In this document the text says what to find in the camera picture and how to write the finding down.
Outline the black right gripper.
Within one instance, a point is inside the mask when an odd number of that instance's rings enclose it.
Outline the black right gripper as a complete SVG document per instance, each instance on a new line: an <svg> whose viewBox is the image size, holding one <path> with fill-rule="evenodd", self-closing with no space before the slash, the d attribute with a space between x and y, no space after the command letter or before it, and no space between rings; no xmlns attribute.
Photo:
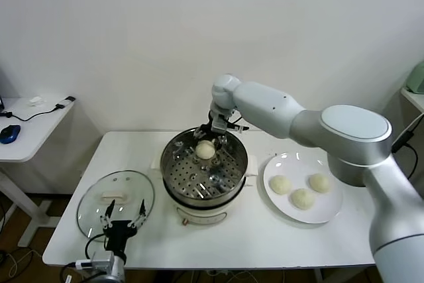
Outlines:
<svg viewBox="0 0 424 283"><path fill-rule="evenodd" d="M215 150L219 151L222 148L225 148L228 144L228 134L227 132L240 132L240 125L235 123L234 111L230 113L219 113L216 111L210 110L209 122L207 125L200 125L193 132L193 137L195 139L203 139L210 132L215 133Z"/></svg>

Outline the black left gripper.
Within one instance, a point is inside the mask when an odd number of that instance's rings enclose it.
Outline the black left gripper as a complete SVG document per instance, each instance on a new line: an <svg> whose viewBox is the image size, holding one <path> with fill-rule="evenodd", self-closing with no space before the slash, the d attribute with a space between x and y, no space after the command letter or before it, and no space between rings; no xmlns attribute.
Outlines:
<svg viewBox="0 0 424 283"><path fill-rule="evenodd" d="M115 200L108 205L105 213L100 216L103 233L107 238L106 251L111 251L115 256L125 256L127 241L137 234L145 219L146 207L144 199L141 202L138 215L132 220L111 221L111 215L115 206Z"/></svg>

